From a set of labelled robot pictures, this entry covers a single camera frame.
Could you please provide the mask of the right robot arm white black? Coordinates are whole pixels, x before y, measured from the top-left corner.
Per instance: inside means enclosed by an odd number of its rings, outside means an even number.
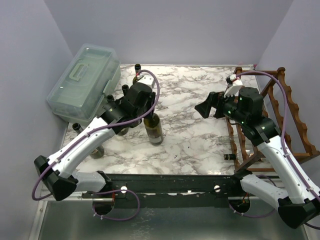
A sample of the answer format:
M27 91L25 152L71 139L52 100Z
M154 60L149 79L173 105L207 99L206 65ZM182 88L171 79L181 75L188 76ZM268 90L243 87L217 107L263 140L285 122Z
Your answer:
M238 97L210 92L195 110L206 119L215 108L216 119L227 117L239 124L244 136L271 163L285 186L280 189L245 169L233 175L236 180L230 183L230 191L236 196L245 192L255 195L276 209L287 226L296 229L320 214L320 189L282 141L274 121L263 116L263 103L263 96L256 88L243 87Z

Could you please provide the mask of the green bottle white label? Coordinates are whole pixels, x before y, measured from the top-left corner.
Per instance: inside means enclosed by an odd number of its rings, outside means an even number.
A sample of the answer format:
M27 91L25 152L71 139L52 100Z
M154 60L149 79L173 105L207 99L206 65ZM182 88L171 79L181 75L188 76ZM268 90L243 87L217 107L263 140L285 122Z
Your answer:
M123 96L126 98L130 87L127 84L124 84L124 85L121 86L121 89L122 89L122 92L123 92Z

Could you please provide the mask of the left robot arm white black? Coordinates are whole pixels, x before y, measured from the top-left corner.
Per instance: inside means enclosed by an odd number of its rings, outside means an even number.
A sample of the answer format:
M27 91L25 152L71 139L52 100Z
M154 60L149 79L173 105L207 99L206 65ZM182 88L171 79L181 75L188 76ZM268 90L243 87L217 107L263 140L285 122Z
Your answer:
M34 160L38 182L43 182L56 201L62 201L74 192L95 192L104 198L110 194L111 185L102 171L93 173L75 170L90 153L125 128L135 124L153 112L160 96L144 83L123 86L123 96L114 99L107 96L104 112L69 144L56 153Z

